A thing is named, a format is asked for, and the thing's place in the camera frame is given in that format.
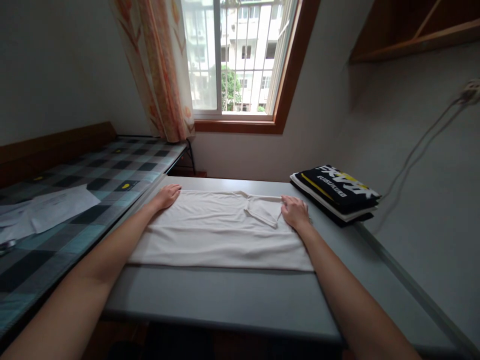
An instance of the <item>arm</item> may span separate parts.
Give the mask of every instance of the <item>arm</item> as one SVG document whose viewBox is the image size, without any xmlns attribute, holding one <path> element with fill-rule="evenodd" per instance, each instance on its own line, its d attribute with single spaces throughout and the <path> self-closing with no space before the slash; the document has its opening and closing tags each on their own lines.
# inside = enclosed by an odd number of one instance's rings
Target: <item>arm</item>
<svg viewBox="0 0 480 360">
<path fill-rule="evenodd" d="M 281 212 L 303 240 L 346 342 L 358 359 L 420 359 L 380 305 L 310 224 L 308 206 L 282 196 Z"/>
<path fill-rule="evenodd" d="M 5 351 L 7 359 L 80 359 L 122 268 L 152 217 L 172 205 L 180 185 L 167 185 L 98 244 L 58 285 Z"/>
</svg>

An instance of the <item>power outlet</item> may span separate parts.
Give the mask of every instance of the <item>power outlet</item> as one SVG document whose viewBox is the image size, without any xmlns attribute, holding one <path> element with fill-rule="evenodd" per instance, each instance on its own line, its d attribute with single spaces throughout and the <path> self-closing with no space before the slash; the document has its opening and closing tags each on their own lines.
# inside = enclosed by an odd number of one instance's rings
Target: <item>power outlet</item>
<svg viewBox="0 0 480 360">
<path fill-rule="evenodd" d="M 470 80 L 460 94 L 458 104 L 472 105 L 480 100 L 480 78 Z"/>
</svg>

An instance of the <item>yellow stripe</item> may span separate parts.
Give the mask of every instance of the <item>yellow stripe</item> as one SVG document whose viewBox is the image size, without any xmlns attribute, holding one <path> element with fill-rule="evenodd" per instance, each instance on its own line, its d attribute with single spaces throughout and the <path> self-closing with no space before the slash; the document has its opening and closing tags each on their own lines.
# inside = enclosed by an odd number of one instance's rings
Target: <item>yellow stripe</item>
<svg viewBox="0 0 480 360">
<path fill-rule="evenodd" d="M 330 200 L 332 200 L 333 202 L 335 200 L 332 199 L 332 197 L 330 195 L 328 195 L 323 189 L 321 189 L 316 183 L 314 183 L 312 180 L 310 180 L 308 177 L 306 177 L 305 175 L 301 174 L 302 178 L 304 178 L 305 180 L 307 180 L 313 187 L 315 187 L 315 189 L 317 189 L 319 192 L 321 192 L 323 195 L 325 195 L 327 198 L 329 198 Z"/>
</svg>

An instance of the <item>window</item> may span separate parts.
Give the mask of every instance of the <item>window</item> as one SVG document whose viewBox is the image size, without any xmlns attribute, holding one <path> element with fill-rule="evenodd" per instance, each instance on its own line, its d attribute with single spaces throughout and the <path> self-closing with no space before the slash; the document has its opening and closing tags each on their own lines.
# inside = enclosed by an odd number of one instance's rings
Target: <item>window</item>
<svg viewBox="0 0 480 360">
<path fill-rule="evenodd" d="M 260 6 L 250 8 L 250 19 L 258 19 L 260 16 Z"/>
<path fill-rule="evenodd" d="M 222 46 L 221 47 L 220 61 L 222 63 L 224 63 L 225 61 L 227 61 L 227 62 L 230 61 L 230 47 L 229 46 L 227 46 L 227 47 Z"/>
<path fill-rule="evenodd" d="M 250 59 L 250 56 L 252 55 L 252 47 L 248 45 L 246 47 L 246 58 Z M 241 47 L 241 58 L 245 59 L 245 46 Z"/>
<path fill-rule="evenodd" d="M 271 76 L 262 76 L 260 89 L 268 89 L 270 87 Z"/>
<path fill-rule="evenodd" d="M 236 111 L 238 111 L 238 112 L 249 112 L 250 111 L 250 104 L 246 104 L 246 103 L 238 104 L 238 106 L 236 106 Z"/>
<path fill-rule="evenodd" d="M 198 131 L 283 132 L 320 0 L 252 1 L 181 0 Z"/>
<path fill-rule="evenodd" d="M 241 7 L 238 9 L 238 19 L 248 19 L 249 18 L 249 8 Z"/>
<path fill-rule="evenodd" d="M 192 45 L 193 61 L 197 63 L 205 62 L 205 45 Z"/>
<path fill-rule="evenodd" d="M 265 59 L 275 59 L 275 50 L 277 50 L 277 43 L 269 42 L 266 46 Z"/>
<path fill-rule="evenodd" d="M 277 20 L 282 18 L 282 5 L 273 5 L 271 7 L 271 19 Z"/>
</svg>

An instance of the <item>mattress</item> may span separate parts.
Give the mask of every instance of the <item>mattress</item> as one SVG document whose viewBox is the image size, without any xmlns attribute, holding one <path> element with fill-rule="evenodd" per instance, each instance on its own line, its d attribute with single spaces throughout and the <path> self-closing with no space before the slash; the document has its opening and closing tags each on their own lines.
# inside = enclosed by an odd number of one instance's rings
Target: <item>mattress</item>
<svg viewBox="0 0 480 360">
<path fill-rule="evenodd" d="M 185 143 L 118 137 L 96 152 L 0 189 L 0 205 L 88 184 L 101 202 L 17 241 L 0 257 L 0 338 L 117 222 L 183 154 Z"/>
</svg>

